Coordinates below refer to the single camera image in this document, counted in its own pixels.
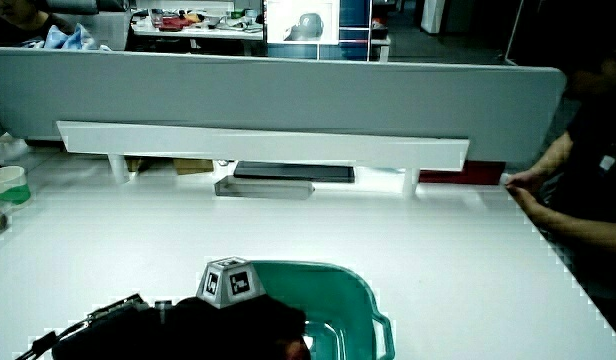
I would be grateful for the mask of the person's right hand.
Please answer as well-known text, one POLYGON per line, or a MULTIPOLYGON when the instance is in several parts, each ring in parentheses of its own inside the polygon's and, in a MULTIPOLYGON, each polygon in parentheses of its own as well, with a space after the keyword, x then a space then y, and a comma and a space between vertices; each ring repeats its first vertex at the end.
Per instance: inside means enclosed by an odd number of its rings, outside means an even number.
POLYGON ((161 359, 309 360, 306 315, 267 294, 254 263, 206 265, 196 295, 165 314, 161 359))

